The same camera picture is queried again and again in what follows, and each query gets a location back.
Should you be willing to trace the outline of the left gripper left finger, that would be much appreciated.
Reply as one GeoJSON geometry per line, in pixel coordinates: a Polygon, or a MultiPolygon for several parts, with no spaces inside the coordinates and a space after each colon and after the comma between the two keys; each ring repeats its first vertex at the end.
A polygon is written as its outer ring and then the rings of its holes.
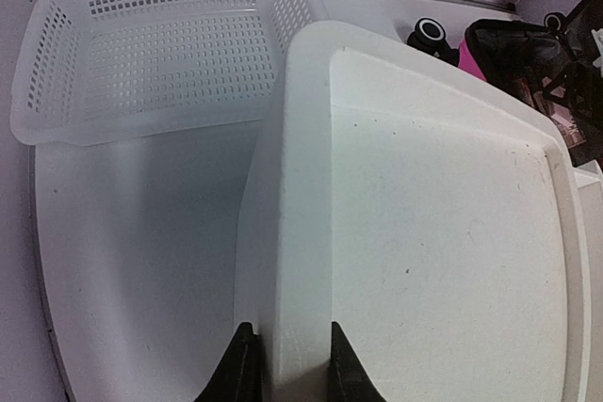
{"type": "Polygon", "coordinates": [[[219,364],[195,402],[259,400],[259,336],[250,322],[236,329],[219,364]]]}

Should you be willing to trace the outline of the white perforated plastic basket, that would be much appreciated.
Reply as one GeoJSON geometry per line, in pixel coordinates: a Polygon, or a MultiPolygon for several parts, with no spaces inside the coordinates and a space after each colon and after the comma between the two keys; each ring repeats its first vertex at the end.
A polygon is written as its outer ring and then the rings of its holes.
{"type": "Polygon", "coordinates": [[[261,119],[293,36],[322,0],[38,0],[10,129],[89,146],[261,119]]]}

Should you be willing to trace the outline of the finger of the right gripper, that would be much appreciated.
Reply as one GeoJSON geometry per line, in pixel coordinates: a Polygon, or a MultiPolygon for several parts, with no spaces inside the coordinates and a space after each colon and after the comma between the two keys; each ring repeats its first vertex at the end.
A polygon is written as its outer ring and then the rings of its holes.
{"type": "Polygon", "coordinates": [[[543,96],[581,121],[602,128],[602,78],[596,69],[578,62],[567,64],[544,88],[543,96]]]}

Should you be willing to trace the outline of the white rectangular foam box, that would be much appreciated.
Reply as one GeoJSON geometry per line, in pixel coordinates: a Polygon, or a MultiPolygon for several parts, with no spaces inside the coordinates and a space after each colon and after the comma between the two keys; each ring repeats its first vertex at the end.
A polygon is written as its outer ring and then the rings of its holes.
{"type": "Polygon", "coordinates": [[[239,211],[235,318],[270,401],[323,401],[332,326],[388,401],[583,401],[579,188],[549,120],[336,21],[295,35],[239,211]]]}

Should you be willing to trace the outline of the pink hard-shell suitcase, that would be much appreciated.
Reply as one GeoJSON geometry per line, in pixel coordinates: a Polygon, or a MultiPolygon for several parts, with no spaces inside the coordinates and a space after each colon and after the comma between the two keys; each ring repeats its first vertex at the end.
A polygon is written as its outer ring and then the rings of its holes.
{"type": "Polygon", "coordinates": [[[480,19],[461,44],[448,44],[444,27],[419,19],[407,45],[468,72],[548,117],[574,165],[602,160],[602,128],[546,100],[544,88],[572,62],[596,69],[602,78],[602,0],[581,0],[568,15],[549,12],[542,24],[480,19]]]}

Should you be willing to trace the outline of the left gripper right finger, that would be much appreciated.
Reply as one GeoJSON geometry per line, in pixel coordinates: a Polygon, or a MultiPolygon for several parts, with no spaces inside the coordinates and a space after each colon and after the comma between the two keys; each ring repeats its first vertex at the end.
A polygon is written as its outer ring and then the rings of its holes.
{"type": "Polygon", "coordinates": [[[332,322],[331,357],[327,377],[328,401],[381,401],[341,326],[332,322]]]}

